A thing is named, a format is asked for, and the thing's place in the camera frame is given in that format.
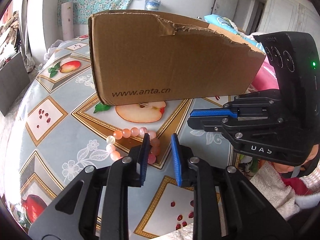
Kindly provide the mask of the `operator right hand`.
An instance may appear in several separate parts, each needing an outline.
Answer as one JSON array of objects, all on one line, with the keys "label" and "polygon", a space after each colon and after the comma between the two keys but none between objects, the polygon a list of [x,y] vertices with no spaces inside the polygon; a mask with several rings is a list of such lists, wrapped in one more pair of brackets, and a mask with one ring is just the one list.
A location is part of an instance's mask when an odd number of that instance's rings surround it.
[{"label": "operator right hand", "polygon": [[297,177],[308,176],[311,174],[314,169],[317,167],[319,162],[319,144],[314,145],[309,156],[306,158],[304,163],[300,166],[300,170],[297,170],[297,167],[283,165],[279,163],[272,163],[272,166],[279,173],[290,175],[285,175],[285,178],[292,178],[294,174],[297,174]]}]

